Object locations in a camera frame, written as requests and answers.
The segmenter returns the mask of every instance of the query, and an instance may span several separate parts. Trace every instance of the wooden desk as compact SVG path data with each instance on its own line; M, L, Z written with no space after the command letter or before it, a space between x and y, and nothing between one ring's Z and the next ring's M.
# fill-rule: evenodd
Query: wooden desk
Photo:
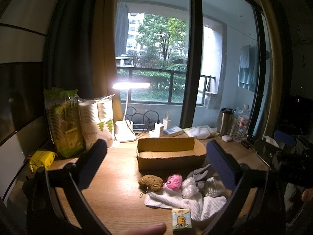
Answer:
M236 142L226 143L220 137L214 139L227 153L232 154L239 163L246 163L253 169L266 170L268 168L255 152L244 148L241 144ZM95 214L113 235L123 234L130 229L160 222L166 223L168 227L165 234L173 234L171 210L146 207L143 204L145 196L139 197L141 190L137 181L142 175L138 171L136 147L137 141L134 141L109 149L90 187L83 190L83 195ZM51 168L56 169L65 162L66 160L54 161ZM15 193L13 191L13 194L10 195L12 202L17 200L16 190L14 189ZM69 220L72 224L79 226L63 190L58 188L57 192ZM254 193L255 191L251 190L240 215L249 210ZM207 223L202 224L202 226L197 225L195 228L196 233L200 234L206 225Z

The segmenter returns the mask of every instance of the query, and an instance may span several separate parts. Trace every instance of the plastic bottle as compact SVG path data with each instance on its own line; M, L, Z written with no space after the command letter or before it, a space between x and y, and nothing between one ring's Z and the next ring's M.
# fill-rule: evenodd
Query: plastic bottle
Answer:
M247 124L249 123L249 118L250 118L248 108L249 108L249 105L245 104L244 109L242 110L242 112L240 113L238 117L238 121L237 121L238 130L235 132L233 136L233 140L235 142L241 142L246 134Z

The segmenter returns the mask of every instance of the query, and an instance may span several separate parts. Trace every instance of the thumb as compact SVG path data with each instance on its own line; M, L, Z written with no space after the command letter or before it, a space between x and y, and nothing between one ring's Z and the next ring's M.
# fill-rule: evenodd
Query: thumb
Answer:
M303 202L309 202L313 199L313 188L306 189L301 197Z
M166 225L164 223L159 223L157 225L128 231L124 235L163 235L165 232Z

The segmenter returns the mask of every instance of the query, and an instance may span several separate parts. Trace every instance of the brown plush toy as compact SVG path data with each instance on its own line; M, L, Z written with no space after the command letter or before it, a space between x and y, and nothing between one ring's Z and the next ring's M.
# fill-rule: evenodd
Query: brown plush toy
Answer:
M145 175L138 180L140 186L148 187L154 192L162 189L163 179L154 175Z

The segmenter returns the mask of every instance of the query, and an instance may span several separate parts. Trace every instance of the pink doll face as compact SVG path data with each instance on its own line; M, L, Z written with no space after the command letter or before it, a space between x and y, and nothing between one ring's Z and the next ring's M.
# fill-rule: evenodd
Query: pink doll face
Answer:
M166 186L172 190L178 190L182 186L183 177L180 174L174 174L167 178Z

